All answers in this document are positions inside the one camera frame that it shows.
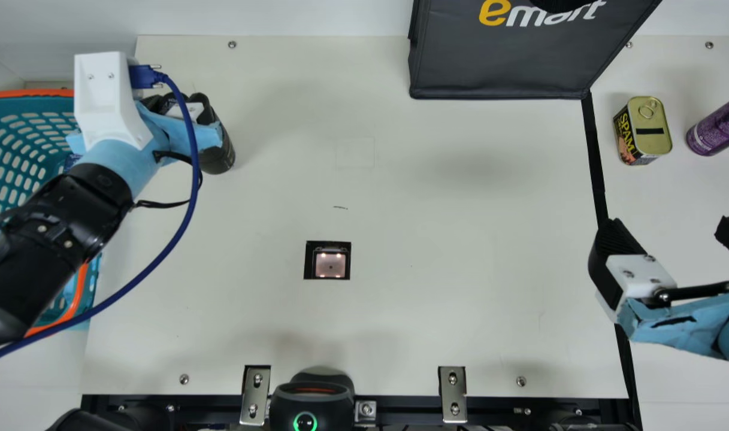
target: blue usb connector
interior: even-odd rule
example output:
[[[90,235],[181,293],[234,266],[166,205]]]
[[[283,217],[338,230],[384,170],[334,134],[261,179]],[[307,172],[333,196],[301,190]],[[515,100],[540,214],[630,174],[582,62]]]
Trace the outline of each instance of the blue usb connector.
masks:
[[[129,67],[129,84],[132,88],[154,88],[154,84],[164,82],[165,74],[157,72],[158,65],[138,65]]]

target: white table surface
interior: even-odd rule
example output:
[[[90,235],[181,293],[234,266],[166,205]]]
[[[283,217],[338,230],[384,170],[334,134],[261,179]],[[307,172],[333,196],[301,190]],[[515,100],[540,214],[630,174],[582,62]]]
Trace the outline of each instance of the white table surface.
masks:
[[[438,395],[436,368],[465,365],[471,396],[627,396],[586,271],[580,102],[414,101],[405,38],[228,40],[138,40],[139,60],[210,96],[238,164],[205,178],[159,270],[93,319],[85,393],[239,393],[244,365],[268,363],[272,388],[328,365],[358,393]],[[164,169],[143,198],[189,181]],[[129,215],[99,296],[182,213]],[[306,240],[353,242],[351,280],[304,281]]]
[[[729,216],[729,149],[698,156],[684,139],[729,101],[729,38],[637,37],[592,93],[610,217],[621,218],[679,286],[729,280],[729,251],[713,236]],[[625,166],[612,130],[613,115],[637,95],[663,101],[673,137],[673,151],[649,166]],[[633,360],[644,418],[667,412],[670,424],[707,418],[707,428],[729,429],[728,362],[651,344],[633,344]]]

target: purple spray can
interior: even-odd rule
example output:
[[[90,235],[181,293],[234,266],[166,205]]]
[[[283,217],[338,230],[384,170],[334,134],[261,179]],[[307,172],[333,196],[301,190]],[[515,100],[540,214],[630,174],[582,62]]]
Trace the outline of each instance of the purple spray can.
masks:
[[[686,143],[701,156],[712,156],[729,147],[729,103],[686,133]]]

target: blue cable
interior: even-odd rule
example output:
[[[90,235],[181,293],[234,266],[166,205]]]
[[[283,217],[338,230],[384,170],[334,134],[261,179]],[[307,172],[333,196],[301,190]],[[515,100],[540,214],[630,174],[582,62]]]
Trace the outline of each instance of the blue cable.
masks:
[[[165,84],[167,84],[168,87],[170,87],[170,90],[173,91],[173,95],[175,95],[175,99],[176,101],[178,101],[178,106],[181,107],[180,111],[181,113],[183,113],[183,121],[186,123],[186,132],[189,134],[189,147],[191,148],[192,182],[189,205],[188,207],[186,207],[186,215],[183,216],[183,221],[181,221],[178,230],[176,230],[175,232],[175,235],[170,238],[170,242],[165,245],[165,248],[163,248],[162,251],[159,252],[158,256],[154,257],[154,260],[151,261],[151,263],[148,264],[145,268],[143,268],[143,270],[139,272],[138,275],[135,276],[135,278],[125,284],[122,289],[115,292],[109,298],[106,298],[103,302],[99,303],[99,305],[93,306],[93,308],[85,311],[79,316],[76,316],[66,322],[57,324],[53,327],[47,328],[46,330],[42,330],[41,332],[29,336],[28,338],[24,338],[21,341],[16,341],[16,343],[11,343],[7,346],[1,347],[0,358],[11,354],[18,349],[26,347],[29,344],[40,341],[43,338],[47,338],[50,335],[55,335],[55,333],[61,332],[61,330],[68,329],[70,327],[73,327],[74,325],[78,325],[84,321],[87,321],[91,317],[94,317],[98,313],[101,313],[101,311],[109,308],[109,306],[112,306],[113,303],[117,302],[118,300],[120,300],[120,298],[124,297],[124,295],[127,295],[130,291],[132,291],[134,287],[142,282],[143,279],[148,277],[151,272],[153,272],[154,269],[156,269],[156,267],[158,267],[159,264],[161,264],[162,261],[165,260],[167,255],[170,254],[173,248],[175,248],[175,246],[178,244],[178,241],[180,241],[180,238],[183,237],[183,233],[186,232],[186,229],[189,227],[189,223],[191,223],[191,218],[194,215],[196,199],[197,196],[199,196],[199,150],[196,144],[196,136],[194,135],[194,125],[191,121],[189,110],[186,109],[186,100],[183,99],[183,95],[181,95],[181,92],[178,89],[178,86],[175,85],[175,82],[173,82],[173,80],[170,79],[170,77],[166,74],[162,74],[156,71],[154,72],[154,74],[155,77],[158,79],[157,82],[164,82]]]

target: black fabric bag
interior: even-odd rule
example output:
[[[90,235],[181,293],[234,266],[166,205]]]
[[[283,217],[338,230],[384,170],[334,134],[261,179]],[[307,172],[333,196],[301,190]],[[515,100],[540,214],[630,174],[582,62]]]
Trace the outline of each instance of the black fabric bag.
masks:
[[[528,0],[414,0],[410,95],[581,99],[661,1],[551,14]]]

